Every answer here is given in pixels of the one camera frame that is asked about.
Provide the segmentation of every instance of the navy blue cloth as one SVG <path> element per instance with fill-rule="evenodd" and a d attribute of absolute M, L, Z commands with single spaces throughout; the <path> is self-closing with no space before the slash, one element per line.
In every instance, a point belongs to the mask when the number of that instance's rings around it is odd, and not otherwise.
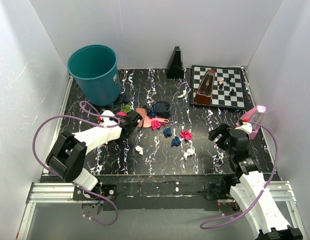
<path fill-rule="evenodd" d="M 172 146 L 179 146 L 181 145 L 181 140 L 178 136 L 175 136 L 174 139 L 171 141 Z"/>
<path fill-rule="evenodd" d="M 170 127 L 166 128 L 164 130 L 164 135 L 165 135 L 166 138 L 169 138 L 169 137 L 172 136 L 172 132 L 171 132 L 171 128 Z"/>
<path fill-rule="evenodd" d="M 122 103 L 128 104 L 130 102 L 130 98 L 124 93 L 122 93 L 119 98 Z"/>
<path fill-rule="evenodd" d="M 171 105 L 167 101 L 157 101 L 153 105 L 153 110 L 159 117 L 168 119 L 171 116 L 170 107 Z"/>
<path fill-rule="evenodd" d="M 149 116 L 151 119 L 156 117 L 156 112 L 154 112 L 152 108 L 144 105 L 143 109 L 146 109 L 147 116 Z"/>

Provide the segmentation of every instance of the pink metronome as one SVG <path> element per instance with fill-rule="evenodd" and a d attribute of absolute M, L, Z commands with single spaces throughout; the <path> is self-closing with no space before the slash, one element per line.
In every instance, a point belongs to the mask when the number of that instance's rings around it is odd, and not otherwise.
<path fill-rule="evenodd" d="M 252 108 L 251 110 L 249 110 L 248 112 L 246 112 L 243 116 L 240 117 L 240 119 L 248 119 L 249 122 L 254 122 L 254 123 L 258 123 L 260 124 L 262 122 L 262 119 L 264 117 L 264 113 L 266 112 L 266 107 L 265 106 L 261 106 L 261 105 L 257 105 L 256 107 Z M 248 136 L 249 140 L 253 140 L 259 129 L 260 126 L 257 126 L 256 124 L 251 124 L 252 126 L 252 132 L 251 134 Z"/>

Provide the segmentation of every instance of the wooden metronome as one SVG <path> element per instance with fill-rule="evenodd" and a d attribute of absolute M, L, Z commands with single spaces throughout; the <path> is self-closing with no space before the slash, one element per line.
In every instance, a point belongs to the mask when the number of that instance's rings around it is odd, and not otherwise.
<path fill-rule="evenodd" d="M 207 70 L 199 83 L 194 102 L 205 105 L 209 105 L 211 103 L 214 81 L 215 71 Z"/>

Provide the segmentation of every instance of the chessboard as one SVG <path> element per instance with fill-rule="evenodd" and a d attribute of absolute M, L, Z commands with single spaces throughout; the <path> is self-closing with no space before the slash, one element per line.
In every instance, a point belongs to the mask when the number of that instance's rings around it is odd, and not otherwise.
<path fill-rule="evenodd" d="M 210 104 L 205 105 L 194 101 L 200 82 L 207 70 L 215 71 L 215 81 Z M 219 82 L 224 78 L 223 88 L 219 89 Z M 190 104 L 194 106 L 210 106 L 219 108 L 245 109 L 245 84 L 244 77 L 240 68 L 221 68 L 210 66 L 191 67 L 191 92 Z"/>

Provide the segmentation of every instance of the green cloth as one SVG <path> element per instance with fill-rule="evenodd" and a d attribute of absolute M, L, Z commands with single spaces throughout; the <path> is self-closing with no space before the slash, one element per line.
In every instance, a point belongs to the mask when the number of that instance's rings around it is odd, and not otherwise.
<path fill-rule="evenodd" d="M 131 111 L 131 106 L 129 104 L 126 104 L 121 108 L 121 111 L 128 114 Z"/>

